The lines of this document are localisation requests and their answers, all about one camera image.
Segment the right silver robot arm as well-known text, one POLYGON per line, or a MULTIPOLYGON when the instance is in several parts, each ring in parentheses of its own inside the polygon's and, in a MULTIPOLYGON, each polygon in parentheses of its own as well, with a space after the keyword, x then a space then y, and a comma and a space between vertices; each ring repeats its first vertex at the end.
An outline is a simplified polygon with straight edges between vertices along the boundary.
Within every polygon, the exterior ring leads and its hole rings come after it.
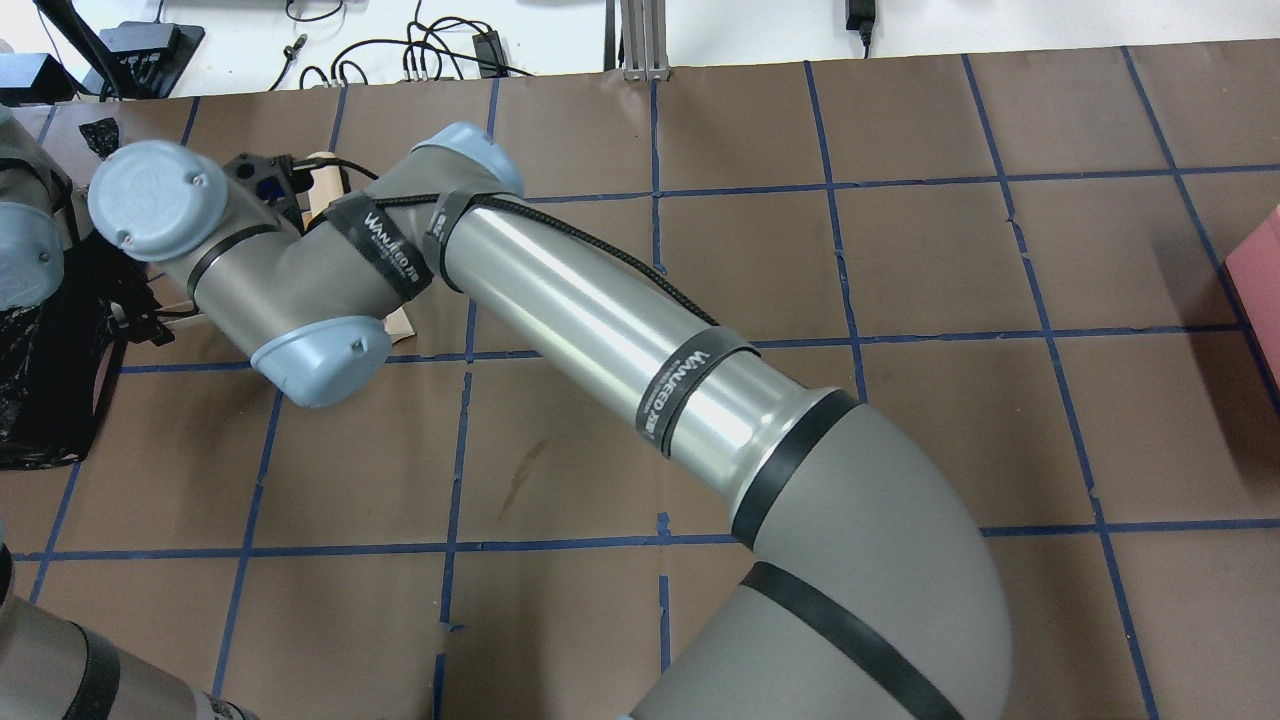
POLYGON ((440 281, 709 486, 754 564, 630 717, 1001 717, 1000 575, 913 439, 845 389, 774 369, 522 195, 503 149, 454 123, 305 233, 168 141, 113 152, 87 206, 302 407, 365 384, 389 357, 384 316, 440 281))

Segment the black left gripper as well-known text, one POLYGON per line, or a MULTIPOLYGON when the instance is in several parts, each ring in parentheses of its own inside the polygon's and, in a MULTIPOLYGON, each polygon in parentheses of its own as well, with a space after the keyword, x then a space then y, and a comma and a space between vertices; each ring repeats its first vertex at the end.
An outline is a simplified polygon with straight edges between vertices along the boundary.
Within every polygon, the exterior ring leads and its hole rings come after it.
POLYGON ((161 319, 161 305, 148 287, 141 263, 110 245, 100 234, 90 234, 76 245, 76 260, 87 273, 90 288, 104 299, 122 336, 136 345, 169 345, 174 333, 161 319))

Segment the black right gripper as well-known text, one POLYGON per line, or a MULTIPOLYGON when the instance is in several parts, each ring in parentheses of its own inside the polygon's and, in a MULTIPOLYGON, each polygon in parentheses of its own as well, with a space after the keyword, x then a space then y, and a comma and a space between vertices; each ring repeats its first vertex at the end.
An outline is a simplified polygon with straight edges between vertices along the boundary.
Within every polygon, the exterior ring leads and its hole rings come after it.
POLYGON ((242 152, 227 161, 221 169, 239 187, 248 190, 292 225, 303 225, 298 193, 306 192, 306 170, 300 170, 294 165, 294 158, 288 154, 260 156, 242 152))

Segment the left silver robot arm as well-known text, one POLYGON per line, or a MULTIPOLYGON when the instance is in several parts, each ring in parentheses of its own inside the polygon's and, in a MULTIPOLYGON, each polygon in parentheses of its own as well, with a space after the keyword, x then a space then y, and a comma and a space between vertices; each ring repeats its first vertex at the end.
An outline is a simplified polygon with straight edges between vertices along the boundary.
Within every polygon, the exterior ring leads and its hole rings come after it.
MULTIPOLYGON (((27 313, 65 284, 65 251, 88 238, 82 197, 35 137, 3 109, 3 311, 27 313)), ((3 550, 1 691, 5 719, 251 719, 218 698, 58 618, 13 589, 3 550)))

